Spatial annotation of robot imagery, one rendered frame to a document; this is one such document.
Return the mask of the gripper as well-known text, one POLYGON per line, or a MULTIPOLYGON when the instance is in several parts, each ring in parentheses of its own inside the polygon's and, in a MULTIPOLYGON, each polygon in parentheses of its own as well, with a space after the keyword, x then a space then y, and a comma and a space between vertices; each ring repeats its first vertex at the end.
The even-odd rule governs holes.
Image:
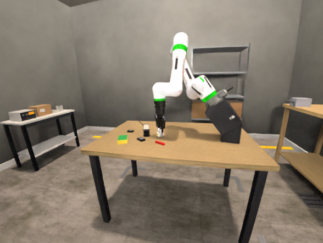
POLYGON ((158 127, 158 131, 160 131, 160 136, 164 136, 164 129, 165 129, 165 121, 166 118, 164 117, 165 107, 164 108, 155 108, 155 122, 156 127, 158 127))

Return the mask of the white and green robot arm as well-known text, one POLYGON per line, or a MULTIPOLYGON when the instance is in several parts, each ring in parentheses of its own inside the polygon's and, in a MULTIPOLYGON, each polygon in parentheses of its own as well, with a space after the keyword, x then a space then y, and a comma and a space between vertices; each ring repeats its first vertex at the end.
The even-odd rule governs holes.
POLYGON ((207 110, 222 101, 227 96, 227 92, 233 88, 233 86, 230 86, 228 89, 216 93, 216 90, 204 75, 194 79, 186 60, 187 47, 188 36, 184 32, 176 34, 173 48, 170 50, 172 57, 170 82, 158 82, 154 84, 152 89, 155 108, 165 107, 165 96, 177 97, 182 93, 182 77, 187 96, 192 100, 200 98, 207 110))

